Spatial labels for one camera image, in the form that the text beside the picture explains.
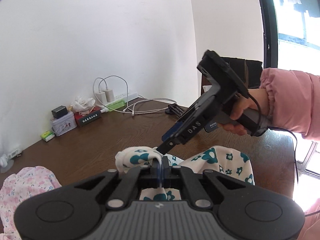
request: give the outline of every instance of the small black battery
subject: small black battery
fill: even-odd
[[[56,109],[53,109],[52,115],[55,119],[59,119],[68,113],[68,110],[65,106],[59,106]]]

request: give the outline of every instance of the folded cloth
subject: folded cloth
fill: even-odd
[[[233,178],[254,185],[254,178],[249,157],[235,149],[222,146],[213,146],[187,160],[182,160],[174,155],[162,155],[155,148],[130,147],[118,152],[116,155],[116,167],[119,172],[127,172],[130,168],[141,165],[152,165],[152,159],[159,163],[163,156],[168,157],[170,166],[185,166],[194,173],[202,174],[205,169],[212,169]],[[172,201],[181,200],[180,192],[174,188],[147,188],[140,194],[140,200]]]
[[[7,177],[0,190],[0,218],[4,227],[0,240],[20,239],[13,222],[14,212],[20,202],[58,187],[61,185],[52,171],[41,166],[23,168]]]

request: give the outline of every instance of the crumpled tissue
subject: crumpled tissue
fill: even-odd
[[[77,96],[76,100],[71,103],[73,112],[79,112],[79,114],[89,114],[94,108],[96,101],[93,98],[83,99],[81,96]]]

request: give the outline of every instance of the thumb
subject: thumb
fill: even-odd
[[[232,120],[237,120],[243,114],[243,111],[250,106],[250,100],[243,96],[240,96],[238,101],[233,105],[232,112],[230,118]]]

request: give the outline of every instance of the silver screw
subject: silver screw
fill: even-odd
[[[122,207],[124,202],[121,199],[111,199],[107,204],[109,207],[118,208]]]
[[[206,199],[198,199],[198,200],[196,201],[196,206],[197,206],[197,207],[203,207],[203,208],[205,208],[205,207],[210,207],[210,205],[211,205],[210,201],[209,201],[209,200],[206,200]]]

